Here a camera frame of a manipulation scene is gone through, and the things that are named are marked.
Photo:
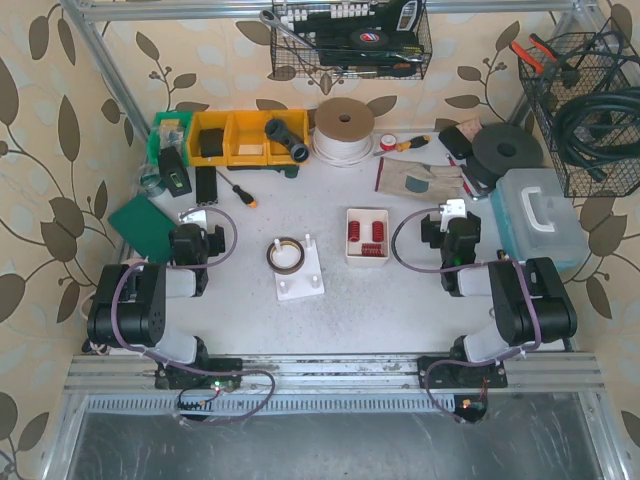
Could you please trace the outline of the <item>small red spring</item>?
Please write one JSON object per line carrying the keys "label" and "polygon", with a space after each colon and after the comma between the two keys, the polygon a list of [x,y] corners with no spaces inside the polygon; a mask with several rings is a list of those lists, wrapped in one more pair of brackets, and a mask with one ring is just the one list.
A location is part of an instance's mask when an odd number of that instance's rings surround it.
{"label": "small red spring", "polygon": [[385,258],[385,247],[382,243],[362,243],[360,255],[366,258]]}

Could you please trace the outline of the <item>white spring tray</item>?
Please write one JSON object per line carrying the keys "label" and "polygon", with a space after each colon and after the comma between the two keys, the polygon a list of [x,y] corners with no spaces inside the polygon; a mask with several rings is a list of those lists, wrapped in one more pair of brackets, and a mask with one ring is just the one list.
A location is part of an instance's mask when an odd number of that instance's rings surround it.
{"label": "white spring tray", "polygon": [[[357,220],[361,226],[361,238],[358,243],[350,243],[347,239],[348,222]],[[382,244],[385,247],[385,258],[366,258],[360,255],[362,243],[372,243],[371,224],[374,221],[382,221],[385,225],[385,240]],[[349,208],[346,211],[346,240],[345,240],[345,256],[349,267],[353,268],[380,268],[384,266],[390,257],[390,233],[389,233],[389,214],[384,209],[371,208]]]}

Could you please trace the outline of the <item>brown tape roll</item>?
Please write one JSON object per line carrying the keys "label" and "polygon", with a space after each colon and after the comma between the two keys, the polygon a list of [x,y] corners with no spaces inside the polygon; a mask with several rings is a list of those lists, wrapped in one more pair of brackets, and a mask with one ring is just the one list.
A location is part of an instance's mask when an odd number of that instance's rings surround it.
{"label": "brown tape roll", "polygon": [[291,275],[303,266],[305,252],[302,245],[293,238],[276,238],[267,248],[266,259],[275,273]]}

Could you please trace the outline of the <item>large red spring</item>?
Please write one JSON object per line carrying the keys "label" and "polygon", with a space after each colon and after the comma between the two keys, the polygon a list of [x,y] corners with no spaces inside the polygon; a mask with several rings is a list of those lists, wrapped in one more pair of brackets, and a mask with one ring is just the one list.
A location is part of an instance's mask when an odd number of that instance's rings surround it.
{"label": "large red spring", "polygon": [[348,222],[347,239],[350,243],[358,243],[361,238],[361,226],[357,220]]}

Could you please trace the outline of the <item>white peg fixture plate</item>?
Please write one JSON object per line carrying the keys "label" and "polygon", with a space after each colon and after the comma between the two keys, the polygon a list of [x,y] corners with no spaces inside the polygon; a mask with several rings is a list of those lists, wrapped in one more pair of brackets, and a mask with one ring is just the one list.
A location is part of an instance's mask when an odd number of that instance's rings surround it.
{"label": "white peg fixture plate", "polygon": [[276,295],[279,301],[288,301],[318,296],[325,293],[316,240],[306,234],[297,240],[305,252],[303,266],[291,275],[274,273]]}

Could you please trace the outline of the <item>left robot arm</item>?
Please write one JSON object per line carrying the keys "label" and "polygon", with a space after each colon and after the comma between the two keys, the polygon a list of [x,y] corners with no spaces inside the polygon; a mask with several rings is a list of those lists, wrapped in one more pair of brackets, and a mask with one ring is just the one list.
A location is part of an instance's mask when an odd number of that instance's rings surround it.
{"label": "left robot arm", "polygon": [[203,265],[226,251],[224,228],[208,232],[185,223],[171,230],[168,240],[167,265],[136,260],[134,269],[125,264],[103,268],[88,314],[88,340],[111,349],[126,343],[157,357],[157,389],[232,391],[241,384],[232,373],[242,369],[242,361],[211,357],[201,338],[166,319],[169,298],[198,298],[205,292],[209,276]]}

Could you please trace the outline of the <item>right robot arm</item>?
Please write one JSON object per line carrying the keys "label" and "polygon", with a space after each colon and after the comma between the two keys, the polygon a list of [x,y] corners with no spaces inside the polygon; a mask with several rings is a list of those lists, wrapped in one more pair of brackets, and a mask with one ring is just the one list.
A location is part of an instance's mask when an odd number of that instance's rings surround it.
{"label": "right robot arm", "polygon": [[575,334],[577,314],[550,258],[476,263],[481,219],[472,213],[441,221],[425,216],[420,227],[421,241],[440,251],[445,292],[486,296],[493,314],[480,330],[458,337],[446,356],[418,359],[421,388],[505,388],[506,358]]}

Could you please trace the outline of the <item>medium red spring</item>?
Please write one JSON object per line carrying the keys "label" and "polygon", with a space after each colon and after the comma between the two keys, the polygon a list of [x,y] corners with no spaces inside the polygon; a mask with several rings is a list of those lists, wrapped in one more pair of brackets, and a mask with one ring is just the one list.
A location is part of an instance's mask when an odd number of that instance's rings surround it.
{"label": "medium red spring", "polygon": [[382,221],[374,221],[371,224],[372,241],[375,243],[382,243],[385,240],[385,225]]}

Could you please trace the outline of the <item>green notebook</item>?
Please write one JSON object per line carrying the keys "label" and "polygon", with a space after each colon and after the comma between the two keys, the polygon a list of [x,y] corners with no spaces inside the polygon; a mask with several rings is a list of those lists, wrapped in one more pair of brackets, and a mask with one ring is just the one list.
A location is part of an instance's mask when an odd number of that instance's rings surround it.
{"label": "green notebook", "polygon": [[141,257],[153,263],[167,263],[170,260],[169,234],[177,227],[177,223],[146,196],[136,195],[112,213],[108,221]]}

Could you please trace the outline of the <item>black aluminium extrusion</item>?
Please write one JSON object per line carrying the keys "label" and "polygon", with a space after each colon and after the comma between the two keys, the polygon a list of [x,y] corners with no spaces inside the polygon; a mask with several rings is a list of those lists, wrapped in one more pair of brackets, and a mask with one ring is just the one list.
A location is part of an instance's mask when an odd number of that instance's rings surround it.
{"label": "black aluminium extrusion", "polygon": [[217,171],[215,167],[196,167],[196,205],[213,206],[218,202]]}

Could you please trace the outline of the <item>black green meter device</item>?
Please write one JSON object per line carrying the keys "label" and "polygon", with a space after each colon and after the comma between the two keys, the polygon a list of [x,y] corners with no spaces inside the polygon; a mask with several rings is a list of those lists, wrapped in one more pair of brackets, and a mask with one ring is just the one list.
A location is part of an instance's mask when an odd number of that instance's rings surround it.
{"label": "black green meter device", "polygon": [[175,147],[164,148],[160,151],[158,169],[163,183],[173,197],[192,192],[186,167]]}

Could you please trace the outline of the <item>glass jar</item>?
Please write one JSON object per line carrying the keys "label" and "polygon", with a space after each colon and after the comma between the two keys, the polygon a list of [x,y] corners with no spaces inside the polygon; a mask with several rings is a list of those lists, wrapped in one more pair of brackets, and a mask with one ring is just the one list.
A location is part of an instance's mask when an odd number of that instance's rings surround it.
{"label": "glass jar", "polygon": [[165,191],[159,169],[155,165],[145,164],[140,168],[138,188],[148,198],[158,197]]}

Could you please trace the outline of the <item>teal clear toolbox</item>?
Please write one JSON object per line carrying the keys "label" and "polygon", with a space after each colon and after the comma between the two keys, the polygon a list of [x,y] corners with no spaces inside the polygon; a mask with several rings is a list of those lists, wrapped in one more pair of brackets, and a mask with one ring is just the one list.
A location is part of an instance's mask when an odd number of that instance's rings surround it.
{"label": "teal clear toolbox", "polygon": [[550,258],[558,271],[578,266],[589,248],[554,170],[511,169],[490,195],[503,250],[520,261]]}

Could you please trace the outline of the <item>beige work glove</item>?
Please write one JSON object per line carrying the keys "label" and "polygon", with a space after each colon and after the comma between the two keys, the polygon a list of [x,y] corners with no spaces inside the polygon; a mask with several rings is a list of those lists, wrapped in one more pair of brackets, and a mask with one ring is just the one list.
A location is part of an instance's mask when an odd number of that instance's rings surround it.
{"label": "beige work glove", "polygon": [[381,157],[375,191],[393,196],[444,203],[463,188],[461,170],[451,165],[429,165]]}

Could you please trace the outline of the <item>black sanding block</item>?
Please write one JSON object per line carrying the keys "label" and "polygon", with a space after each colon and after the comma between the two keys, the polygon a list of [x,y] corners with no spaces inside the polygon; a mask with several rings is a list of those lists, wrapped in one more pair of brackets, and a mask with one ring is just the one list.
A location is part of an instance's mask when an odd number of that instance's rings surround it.
{"label": "black sanding block", "polygon": [[457,160],[465,160],[473,155],[472,143],[456,126],[440,131],[438,139],[449,154]]}

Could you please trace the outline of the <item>black disc spool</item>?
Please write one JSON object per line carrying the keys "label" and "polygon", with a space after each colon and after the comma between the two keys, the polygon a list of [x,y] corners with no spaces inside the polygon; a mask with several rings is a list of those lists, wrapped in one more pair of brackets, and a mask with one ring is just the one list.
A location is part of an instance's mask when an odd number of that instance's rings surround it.
{"label": "black disc spool", "polygon": [[491,188],[511,169],[541,168],[543,163],[539,142],[520,127],[504,123],[483,127],[466,159],[472,177]]}

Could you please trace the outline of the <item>yellow storage bin row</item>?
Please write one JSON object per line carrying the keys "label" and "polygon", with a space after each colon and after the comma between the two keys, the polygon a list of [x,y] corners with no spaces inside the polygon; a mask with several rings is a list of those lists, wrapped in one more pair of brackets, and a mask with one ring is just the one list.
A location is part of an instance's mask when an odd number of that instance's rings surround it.
{"label": "yellow storage bin row", "polygon": [[269,120],[283,120],[306,146],[309,115],[304,109],[203,111],[192,115],[186,137],[186,159],[191,166],[297,167],[289,150],[265,133]]}

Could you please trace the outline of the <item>yellow black screwdriver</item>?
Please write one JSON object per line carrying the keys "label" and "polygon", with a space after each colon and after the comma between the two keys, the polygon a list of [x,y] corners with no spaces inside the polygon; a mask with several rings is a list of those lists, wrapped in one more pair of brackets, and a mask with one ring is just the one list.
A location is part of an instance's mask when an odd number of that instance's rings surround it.
{"label": "yellow black screwdriver", "polygon": [[410,149],[417,149],[417,148],[421,148],[423,146],[426,146],[430,143],[431,138],[428,135],[422,135],[422,136],[417,136],[414,138],[411,138],[410,140],[406,140],[403,142],[398,142],[397,141],[397,145],[396,148],[394,150],[391,151],[383,151],[381,148],[379,151],[375,152],[373,154],[373,156],[382,156],[383,154],[386,153],[391,153],[391,152],[404,152]]}

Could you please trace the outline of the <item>green storage bin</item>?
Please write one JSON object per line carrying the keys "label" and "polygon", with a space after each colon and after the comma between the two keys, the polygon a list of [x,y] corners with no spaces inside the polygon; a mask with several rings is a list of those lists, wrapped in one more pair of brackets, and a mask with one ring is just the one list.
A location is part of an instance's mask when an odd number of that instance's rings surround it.
{"label": "green storage bin", "polygon": [[163,149],[175,147],[183,163],[188,166],[187,138],[192,112],[158,112],[153,121],[147,141],[147,157],[152,165],[158,165]]}

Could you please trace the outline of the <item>red white tape roll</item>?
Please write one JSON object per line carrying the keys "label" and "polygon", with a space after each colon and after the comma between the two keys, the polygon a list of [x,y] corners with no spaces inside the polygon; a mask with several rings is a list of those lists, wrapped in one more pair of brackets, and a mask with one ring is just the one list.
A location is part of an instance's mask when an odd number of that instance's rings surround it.
{"label": "red white tape roll", "polygon": [[391,151],[396,148],[397,138],[395,135],[387,133],[380,137],[380,148],[383,151]]}

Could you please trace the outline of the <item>black pipe fitting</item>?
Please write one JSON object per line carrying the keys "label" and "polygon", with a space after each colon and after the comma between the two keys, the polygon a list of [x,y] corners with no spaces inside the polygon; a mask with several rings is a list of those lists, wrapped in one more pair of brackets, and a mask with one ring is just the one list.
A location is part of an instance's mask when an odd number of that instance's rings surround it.
{"label": "black pipe fitting", "polygon": [[302,163],[309,157],[309,148],[300,136],[291,131],[282,119],[271,119],[265,125],[265,134],[270,141],[284,146],[295,163]]}

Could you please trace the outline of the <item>silver wrench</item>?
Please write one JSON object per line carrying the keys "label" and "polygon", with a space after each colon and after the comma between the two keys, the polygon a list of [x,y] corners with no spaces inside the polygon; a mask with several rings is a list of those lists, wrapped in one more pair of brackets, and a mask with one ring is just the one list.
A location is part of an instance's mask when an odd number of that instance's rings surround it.
{"label": "silver wrench", "polygon": [[292,40],[300,43],[304,47],[316,51],[316,46],[306,40],[305,38],[300,37],[298,34],[289,29],[285,24],[283,24],[279,18],[274,15],[270,10],[262,10],[259,13],[260,21],[270,28],[275,28],[280,31],[283,35],[291,38]]}

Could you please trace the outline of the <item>red handled tool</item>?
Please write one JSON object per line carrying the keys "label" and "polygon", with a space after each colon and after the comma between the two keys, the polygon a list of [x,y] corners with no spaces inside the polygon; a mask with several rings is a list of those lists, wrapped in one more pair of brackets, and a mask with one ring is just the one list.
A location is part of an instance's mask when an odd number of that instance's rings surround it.
{"label": "red handled tool", "polygon": [[[458,167],[461,170],[461,167],[456,163],[454,158],[449,153],[447,153],[445,156],[446,156],[446,159],[448,160],[448,162],[449,162],[449,164],[451,166]],[[462,181],[463,181],[463,190],[464,190],[464,192],[467,194],[467,196],[472,201],[476,201],[476,197],[475,197],[474,193],[472,192],[471,188],[469,187],[469,185],[467,184],[466,179],[465,179],[463,174],[461,174],[461,178],[462,178]]]}

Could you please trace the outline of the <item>yellow handled screwdriver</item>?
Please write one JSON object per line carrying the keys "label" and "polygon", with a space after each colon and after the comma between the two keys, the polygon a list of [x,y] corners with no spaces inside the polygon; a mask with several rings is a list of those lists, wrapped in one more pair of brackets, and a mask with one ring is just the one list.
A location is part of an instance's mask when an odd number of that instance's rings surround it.
{"label": "yellow handled screwdriver", "polygon": [[232,191],[246,206],[248,206],[249,208],[256,208],[258,206],[257,201],[250,193],[246,192],[239,185],[229,180],[220,170],[217,170],[216,173],[224,182],[226,182],[231,187]]}

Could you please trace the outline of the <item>aluminium front rail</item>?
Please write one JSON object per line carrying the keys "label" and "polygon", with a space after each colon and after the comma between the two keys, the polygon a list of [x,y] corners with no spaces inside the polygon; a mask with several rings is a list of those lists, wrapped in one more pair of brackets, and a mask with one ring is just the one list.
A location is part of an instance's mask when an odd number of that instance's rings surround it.
{"label": "aluminium front rail", "polygon": [[210,387],[187,392],[157,388],[154,363],[136,355],[77,356],[63,392],[95,412],[163,414],[180,402],[191,415],[240,416],[295,413],[423,413],[452,411],[475,387],[447,386],[424,375],[414,354],[249,355],[250,373],[219,393]]}

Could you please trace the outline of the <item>orange handled pliers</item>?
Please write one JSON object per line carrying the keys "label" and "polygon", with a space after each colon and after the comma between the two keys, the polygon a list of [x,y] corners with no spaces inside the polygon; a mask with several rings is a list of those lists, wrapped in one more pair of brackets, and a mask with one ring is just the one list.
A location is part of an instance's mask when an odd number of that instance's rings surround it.
{"label": "orange handled pliers", "polygon": [[558,53],[554,48],[535,33],[529,35],[529,42],[532,45],[530,49],[524,48],[517,41],[511,41],[509,49],[517,55],[526,65],[528,65],[535,74],[541,75],[545,67],[542,60],[538,60],[534,53],[542,54],[549,62],[557,61]]}

